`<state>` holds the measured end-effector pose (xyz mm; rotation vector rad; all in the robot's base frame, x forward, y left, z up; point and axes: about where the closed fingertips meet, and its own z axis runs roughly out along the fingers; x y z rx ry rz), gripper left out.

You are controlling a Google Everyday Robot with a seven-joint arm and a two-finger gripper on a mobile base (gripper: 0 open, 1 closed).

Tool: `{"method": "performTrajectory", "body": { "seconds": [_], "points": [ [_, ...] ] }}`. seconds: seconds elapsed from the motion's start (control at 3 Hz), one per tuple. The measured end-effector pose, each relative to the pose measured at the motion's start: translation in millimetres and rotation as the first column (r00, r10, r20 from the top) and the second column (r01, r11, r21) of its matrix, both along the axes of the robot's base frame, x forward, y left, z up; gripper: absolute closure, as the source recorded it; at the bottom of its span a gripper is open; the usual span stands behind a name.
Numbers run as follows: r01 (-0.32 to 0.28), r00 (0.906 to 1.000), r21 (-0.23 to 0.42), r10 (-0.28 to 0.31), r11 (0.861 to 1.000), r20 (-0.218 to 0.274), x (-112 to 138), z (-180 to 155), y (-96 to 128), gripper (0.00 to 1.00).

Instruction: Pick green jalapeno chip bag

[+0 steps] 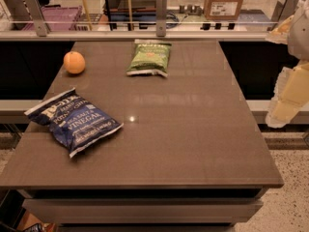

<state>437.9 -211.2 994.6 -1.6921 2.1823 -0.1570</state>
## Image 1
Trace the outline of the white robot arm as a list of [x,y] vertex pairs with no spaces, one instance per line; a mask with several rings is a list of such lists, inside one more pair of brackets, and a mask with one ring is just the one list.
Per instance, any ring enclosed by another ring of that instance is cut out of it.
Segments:
[[266,40],[285,44],[299,60],[292,69],[283,68],[278,75],[274,96],[270,100],[266,123],[271,128],[290,124],[299,110],[309,102],[309,0],[270,31]]

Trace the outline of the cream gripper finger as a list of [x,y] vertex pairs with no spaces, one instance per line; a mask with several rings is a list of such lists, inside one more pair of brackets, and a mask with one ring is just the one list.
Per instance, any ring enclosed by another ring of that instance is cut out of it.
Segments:
[[309,102],[309,63],[300,61],[292,69],[284,67],[278,75],[270,100],[266,124],[282,128]]
[[267,34],[266,40],[274,44],[286,44],[293,18],[294,17],[292,15],[289,16],[282,23],[280,23],[277,27],[271,30]]

